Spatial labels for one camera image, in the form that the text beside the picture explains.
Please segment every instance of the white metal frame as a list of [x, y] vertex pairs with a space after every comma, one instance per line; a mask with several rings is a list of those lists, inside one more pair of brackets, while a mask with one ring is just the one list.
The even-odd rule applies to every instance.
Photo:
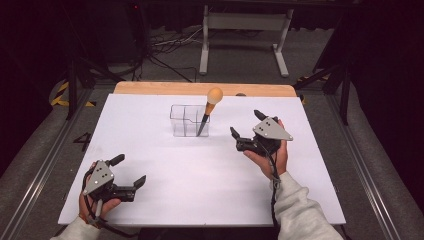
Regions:
[[203, 12], [203, 46], [200, 57], [200, 75], [206, 75], [208, 71], [209, 57], [209, 29], [245, 29], [245, 30], [269, 30], [280, 31], [280, 42], [273, 44], [273, 51], [280, 69], [281, 76], [288, 77], [286, 63], [282, 49], [289, 30], [293, 9], [286, 14], [238, 14], [238, 13], [213, 13], [209, 12], [208, 6]]

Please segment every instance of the table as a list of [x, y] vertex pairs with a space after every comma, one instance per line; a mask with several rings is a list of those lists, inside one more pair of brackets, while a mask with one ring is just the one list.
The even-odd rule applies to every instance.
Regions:
[[[212, 86], [221, 87], [224, 98], [211, 115], [209, 137], [173, 137], [170, 106], [205, 104]], [[247, 96], [234, 96], [237, 93]], [[112, 225], [272, 226], [269, 180], [236, 151], [229, 131], [233, 126], [241, 136], [253, 137], [251, 128], [259, 122], [253, 114], [256, 107], [264, 113], [284, 112], [286, 129], [294, 136], [289, 143], [296, 159], [288, 163], [291, 175], [310, 188], [310, 198], [321, 203], [330, 223], [345, 223], [302, 104], [291, 86], [121, 82], [103, 108], [59, 224], [75, 218], [75, 199], [91, 163], [123, 153], [126, 159], [111, 168], [114, 183], [129, 186], [142, 175], [147, 175], [147, 181], [134, 202], [122, 203], [108, 215]]]

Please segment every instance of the wooden table edge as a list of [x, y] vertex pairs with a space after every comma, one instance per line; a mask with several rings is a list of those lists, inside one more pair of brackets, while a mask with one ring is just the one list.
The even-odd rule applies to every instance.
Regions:
[[297, 97], [291, 85], [188, 83], [188, 82], [119, 82], [114, 94], [149, 95], [206, 95], [209, 89], [219, 87], [225, 96]]

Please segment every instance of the black equipment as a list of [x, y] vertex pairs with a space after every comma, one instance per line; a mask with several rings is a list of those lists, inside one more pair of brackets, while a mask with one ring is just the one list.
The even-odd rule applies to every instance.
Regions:
[[[115, 178], [112, 171], [109, 169], [110, 166], [115, 166], [116, 164], [122, 162], [125, 159], [124, 154], [120, 154], [115, 158], [107, 161], [99, 160], [96, 164], [88, 170], [83, 179], [82, 184], [82, 194], [84, 196], [84, 202], [88, 209], [89, 216], [87, 216], [91, 222], [99, 224], [100, 226], [108, 229], [111, 232], [119, 234], [121, 236], [132, 238], [137, 236], [136, 234], [127, 234], [118, 229], [115, 229], [109, 226], [104, 219], [100, 217], [103, 203], [109, 201], [110, 199], [117, 198], [121, 202], [133, 202], [135, 197], [135, 192], [144, 185], [146, 182], [146, 175], [134, 182], [132, 187], [118, 187], [113, 183]], [[97, 203], [96, 212], [93, 212], [92, 206], [90, 204], [90, 196], [93, 202]]]
[[266, 157], [267, 154], [272, 155], [280, 148], [281, 140], [293, 140], [293, 137], [278, 125], [277, 117], [267, 117], [258, 110], [254, 110], [254, 113], [262, 122], [253, 128], [255, 136], [252, 139], [240, 137], [240, 134], [230, 127], [231, 135], [237, 141], [237, 151], [250, 150]]

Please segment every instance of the metal rail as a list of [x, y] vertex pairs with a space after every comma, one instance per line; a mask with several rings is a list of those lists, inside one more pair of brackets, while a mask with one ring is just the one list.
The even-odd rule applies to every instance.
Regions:
[[377, 189], [377, 186], [375, 185], [370, 172], [368, 171], [364, 158], [362, 157], [355, 139], [353, 138], [352, 132], [348, 126], [343, 124], [343, 121], [339, 116], [339, 105], [337, 103], [336, 97], [334, 95], [327, 95], [326, 98], [332, 110], [332, 114], [337, 119], [340, 130], [346, 139], [349, 149], [353, 155], [353, 164], [386, 239], [401, 239], [386, 208], [386, 205], [384, 204], [384, 200], [382, 199], [380, 192]]
[[35, 202], [38, 199], [38, 196], [43, 190], [43, 187], [57, 162], [58, 154], [62, 150], [65, 140], [67, 139], [72, 127], [75, 125], [81, 110], [84, 108], [85, 103], [88, 101], [93, 90], [83, 89], [82, 91], [83, 92], [78, 101], [78, 108], [76, 109], [72, 118], [67, 120], [62, 126], [52, 148], [47, 154], [43, 164], [38, 170], [37, 175], [34, 177], [34, 180], [30, 184], [25, 196], [16, 209], [15, 214], [11, 218], [0, 239], [17, 239], [22, 226], [24, 225], [29, 213], [31, 212]]

